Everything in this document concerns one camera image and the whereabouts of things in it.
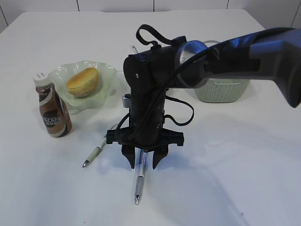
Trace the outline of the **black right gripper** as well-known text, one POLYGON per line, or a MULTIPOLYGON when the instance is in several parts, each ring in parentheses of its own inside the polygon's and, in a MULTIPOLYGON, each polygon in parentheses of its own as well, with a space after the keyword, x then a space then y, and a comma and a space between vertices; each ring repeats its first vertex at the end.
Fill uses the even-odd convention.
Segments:
POLYGON ((173 76, 176 47, 151 48, 129 55, 123 63, 125 79, 131 88, 131 107, 124 119, 128 127, 107 131, 107 143, 122 145, 121 152, 135 168, 135 147, 154 150, 152 168, 168 155, 168 145, 182 146, 184 136, 163 128, 167 88, 183 85, 173 76))

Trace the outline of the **black blue right robot arm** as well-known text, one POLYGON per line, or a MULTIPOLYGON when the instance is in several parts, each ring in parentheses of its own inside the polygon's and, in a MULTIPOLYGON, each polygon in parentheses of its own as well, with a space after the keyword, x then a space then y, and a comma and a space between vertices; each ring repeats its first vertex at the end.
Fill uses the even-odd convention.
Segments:
POLYGON ((167 115, 164 103, 167 89, 196 89, 208 79, 270 80, 276 83, 288 104, 301 102, 301 32, 294 28, 272 28, 233 38, 207 47, 187 41, 185 36, 172 40, 153 27, 143 24, 154 40, 137 40, 150 50, 129 55, 123 72, 131 88, 130 109, 124 120, 107 131, 106 142, 117 142, 131 166, 135 149, 153 152, 152 166, 167 156, 168 146, 182 146, 181 132, 163 127, 167 115))

